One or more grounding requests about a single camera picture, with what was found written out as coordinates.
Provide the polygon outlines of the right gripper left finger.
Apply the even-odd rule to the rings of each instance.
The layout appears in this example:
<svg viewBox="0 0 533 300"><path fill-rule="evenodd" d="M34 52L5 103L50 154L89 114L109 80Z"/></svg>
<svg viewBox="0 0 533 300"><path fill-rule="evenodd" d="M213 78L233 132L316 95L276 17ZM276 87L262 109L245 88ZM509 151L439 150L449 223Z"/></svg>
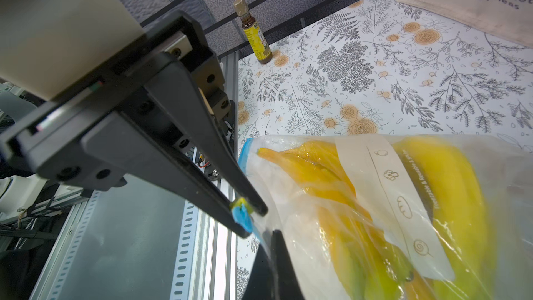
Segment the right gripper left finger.
<svg viewBox="0 0 533 300"><path fill-rule="evenodd" d="M273 271L265 248L260 245L251 270L243 300L273 300Z"/></svg>

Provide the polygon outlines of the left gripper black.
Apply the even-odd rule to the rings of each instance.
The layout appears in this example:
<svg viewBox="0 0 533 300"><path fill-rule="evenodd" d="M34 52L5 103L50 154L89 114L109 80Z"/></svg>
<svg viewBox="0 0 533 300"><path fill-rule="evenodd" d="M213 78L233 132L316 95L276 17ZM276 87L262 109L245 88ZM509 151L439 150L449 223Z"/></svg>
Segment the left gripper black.
<svg viewBox="0 0 533 300"><path fill-rule="evenodd" d="M1 135L12 166L90 190L132 174L183 197L241 238L226 195L185 155L198 147L259 215L268 207L222 129L231 104L200 23L184 12L37 108Z"/></svg>

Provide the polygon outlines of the zip-top bag of bananas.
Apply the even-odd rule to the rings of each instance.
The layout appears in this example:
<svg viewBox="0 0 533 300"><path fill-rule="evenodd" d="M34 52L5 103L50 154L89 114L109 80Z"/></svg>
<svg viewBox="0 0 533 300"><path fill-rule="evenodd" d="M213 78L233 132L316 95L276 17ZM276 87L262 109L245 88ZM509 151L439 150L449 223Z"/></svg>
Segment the zip-top bag of bananas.
<svg viewBox="0 0 533 300"><path fill-rule="evenodd" d="M532 154L491 136L263 136L238 208L305 299L531 299Z"/></svg>

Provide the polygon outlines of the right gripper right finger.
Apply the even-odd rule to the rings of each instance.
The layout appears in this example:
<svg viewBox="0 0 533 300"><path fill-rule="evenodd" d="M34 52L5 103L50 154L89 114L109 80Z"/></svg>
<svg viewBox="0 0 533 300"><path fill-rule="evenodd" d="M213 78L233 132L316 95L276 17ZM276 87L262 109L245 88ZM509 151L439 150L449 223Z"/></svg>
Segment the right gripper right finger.
<svg viewBox="0 0 533 300"><path fill-rule="evenodd" d="M271 270L273 298L279 300L304 300L283 234L275 230L271 239Z"/></svg>

